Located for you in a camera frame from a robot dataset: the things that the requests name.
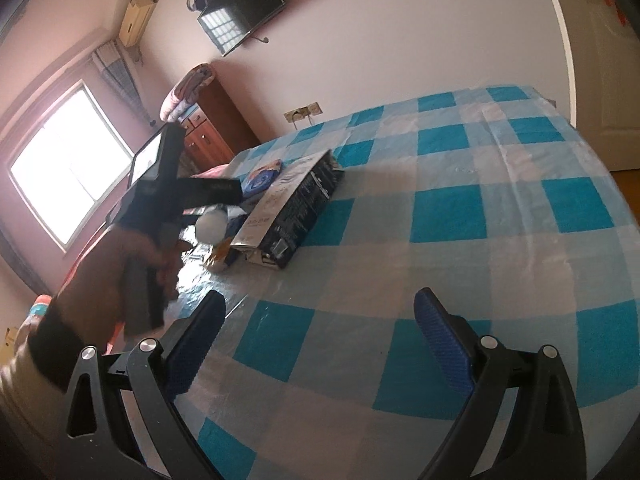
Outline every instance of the white ball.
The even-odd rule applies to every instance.
[[[207,211],[196,222],[196,238],[203,244],[218,245],[225,239],[226,223],[223,209]]]

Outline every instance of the table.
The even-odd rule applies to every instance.
[[[327,148],[344,181],[286,269],[214,276],[193,256],[180,274],[174,316],[210,288],[227,302],[177,401],[225,478],[417,478],[464,401],[413,320],[424,286],[509,348],[559,349],[597,472],[640,411],[640,234],[590,147],[533,88],[505,86],[318,124],[226,174]]]

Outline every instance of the device screen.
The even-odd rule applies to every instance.
[[[148,143],[137,155],[133,162],[133,176],[131,177],[131,185],[143,176],[157,161],[160,153],[160,141],[162,134],[157,134],[151,142]],[[155,179],[158,176],[158,169],[154,174],[151,171],[145,179]]]

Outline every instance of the white door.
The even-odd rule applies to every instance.
[[[577,129],[609,171],[640,168],[640,40],[610,0],[554,3],[573,58]]]

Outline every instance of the black wristband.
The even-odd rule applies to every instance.
[[[86,346],[60,317],[55,298],[27,345],[38,371],[62,392],[66,392],[76,361]]]

